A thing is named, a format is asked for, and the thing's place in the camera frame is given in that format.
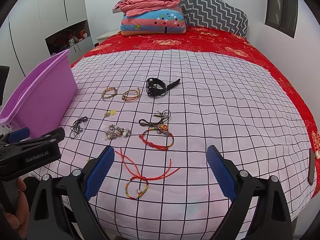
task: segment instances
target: red bedspread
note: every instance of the red bedspread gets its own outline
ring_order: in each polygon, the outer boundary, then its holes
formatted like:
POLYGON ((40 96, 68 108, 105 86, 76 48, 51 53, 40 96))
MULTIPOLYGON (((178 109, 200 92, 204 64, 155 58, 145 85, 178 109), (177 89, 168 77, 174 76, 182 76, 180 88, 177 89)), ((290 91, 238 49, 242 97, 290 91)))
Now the red bedspread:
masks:
MULTIPOLYGON (((183 49, 189 51, 215 52, 242 58, 262 66, 270 72, 271 76, 279 83, 299 111, 307 128, 313 151, 320 150, 320 135, 315 120, 300 95, 282 73, 245 38, 225 31, 203 27, 187 27, 187 31, 184 34, 170 35, 154 34, 126 37, 118 33, 86 53, 84 57, 134 49, 183 49)), ((320 160, 316 160, 316 171, 317 182, 313 196, 320 190, 320 160)))

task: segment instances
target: screw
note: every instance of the screw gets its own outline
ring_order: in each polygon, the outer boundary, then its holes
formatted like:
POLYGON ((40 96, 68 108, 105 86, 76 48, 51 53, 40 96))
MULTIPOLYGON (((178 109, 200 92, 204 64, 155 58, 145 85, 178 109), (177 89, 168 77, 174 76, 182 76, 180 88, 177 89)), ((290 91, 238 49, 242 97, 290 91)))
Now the screw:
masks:
POLYGON ((241 177, 248 177, 249 173, 245 170, 240 171, 240 176, 241 177))
POLYGON ((42 176, 42 179, 43 180, 48 180, 50 178, 50 175, 49 174, 44 174, 43 176, 42 176))
POLYGON ((271 180, 272 180, 273 182, 278 182, 279 179, 278 179, 276 176, 272 175, 272 176, 271 176, 271 180))
POLYGON ((81 174, 81 170, 77 169, 72 172, 73 176, 79 176, 81 174))

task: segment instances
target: beaded bracelet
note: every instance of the beaded bracelet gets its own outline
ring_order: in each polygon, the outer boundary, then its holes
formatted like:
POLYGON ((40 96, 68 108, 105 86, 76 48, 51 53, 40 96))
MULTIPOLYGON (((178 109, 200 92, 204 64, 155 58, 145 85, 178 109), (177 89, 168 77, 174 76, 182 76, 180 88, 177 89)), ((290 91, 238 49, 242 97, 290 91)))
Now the beaded bracelet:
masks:
POLYGON ((117 90, 116 88, 110 87, 110 88, 105 89, 105 90, 102 92, 101 98, 102 98, 103 100, 105 100, 105 99, 108 99, 108 98, 112 98, 112 97, 116 96, 117 94, 118 94, 118 90, 117 90), (108 96, 108 97, 105 98, 104 95, 105 95, 107 92, 111 91, 111 90, 114 90, 114 91, 115 91, 114 94, 112 94, 112 95, 110 95, 110 96, 108 96))
POLYGON ((157 128, 151 128, 151 129, 148 129, 148 130, 145 130, 143 132, 143 134, 139 135, 139 138, 146 144, 146 145, 149 145, 150 147, 153 147, 153 148, 156 148, 160 151, 167 151, 168 148, 170 148, 173 143, 174 143, 174 137, 172 135, 172 133, 168 132, 168 131, 159 131, 159 129, 157 128), (157 144, 154 144, 152 142, 148 142, 147 140, 145 140, 144 135, 149 132, 149 131, 158 131, 158 133, 164 133, 164 134, 167 134, 168 136, 170 136, 172 138, 172 143, 170 145, 166 145, 166 146, 162 146, 162 145, 157 145, 157 144))
POLYGON ((134 101, 134 100, 137 100, 140 96, 141 96, 141 94, 140 94, 139 88, 138 88, 138 90, 130 89, 130 90, 127 90, 126 92, 124 92, 122 94, 122 100, 124 100, 124 101, 134 101), (129 97, 129 92, 134 92, 137 95, 135 95, 134 97, 129 97))
POLYGON ((124 189, 125 189, 125 194, 128 196, 128 198, 130 198, 130 199, 138 199, 138 198, 142 197, 143 194, 145 194, 145 192, 148 190, 148 187, 149 187, 149 182, 148 182, 147 178, 145 178, 145 177, 133 176, 133 177, 127 182, 127 184, 125 185, 125 188, 124 188, 124 189), (143 178, 143 180, 146 182, 146 187, 144 188, 143 191, 140 190, 140 189, 138 189, 138 190, 137 190, 137 196, 136 196, 136 197, 131 197, 131 196, 129 195, 129 193, 128 193, 128 186, 129 186, 129 184, 130 184, 131 181, 133 181, 134 179, 141 179, 141 178, 143 178))

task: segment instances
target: black cord necklace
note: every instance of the black cord necklace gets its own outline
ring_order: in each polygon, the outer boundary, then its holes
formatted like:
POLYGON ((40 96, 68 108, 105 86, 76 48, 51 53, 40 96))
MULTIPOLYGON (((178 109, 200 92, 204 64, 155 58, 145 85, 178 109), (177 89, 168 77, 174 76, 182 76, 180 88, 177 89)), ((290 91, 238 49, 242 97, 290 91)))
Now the black cord necklace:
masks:
POLYGON ((71 132, 70 132, 70 138, 71 139, 75 139, 78 134, 83 132, 83 128, 80 127, 80 124, 83 122, 87 122, 88 121, 88 117, 84 116, 84 117, 80 117, 78 120, 76 120, 73 125, 70 127, 71 132))
POLYGON ((140 119, 139 120, 139 124, 143 127, 156 127, 158 128, 159 125, 163 124, 164 122, 168 121, 170 116, 171 116, 171 112, 169 110, 164 110, 162 113, 158 111, 158 114, 154 114, 153 116, 156 117, 160 117, 160 121, 159 122, 148 122, 145 119, 140 119))

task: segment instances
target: finger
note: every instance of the finger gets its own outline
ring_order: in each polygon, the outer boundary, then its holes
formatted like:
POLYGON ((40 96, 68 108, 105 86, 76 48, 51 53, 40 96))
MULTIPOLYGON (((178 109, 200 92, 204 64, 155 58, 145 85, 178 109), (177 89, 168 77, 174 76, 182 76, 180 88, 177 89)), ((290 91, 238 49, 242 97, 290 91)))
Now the finger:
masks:
POLYGON ((26 195, 22 191, 19 191, 16 217, 19 220, 20 225, 22 225, 25 222, 28 215, 29 215, 29 205, 28 205, 26 195))
POLYGON ((23 180, 22 180, 22 178, 18 178, 18 180, 17 180, 17 185, 18 185, 18 189, 19 190, 26 190, 26 184, 24 184, 24 182, 23 182, 23 180))
POLYGON ((18 229, 20 226, 19 220, 12 214, 3 212, 4 217, 6 218, 9 225, 14 229, 18 229))
POLYGON ((19 227, 18 234, 22 239, 26 239, 27 231, 28 231, 28 222, 29 222, 29 215, 26 218, 26 221, 19 227))

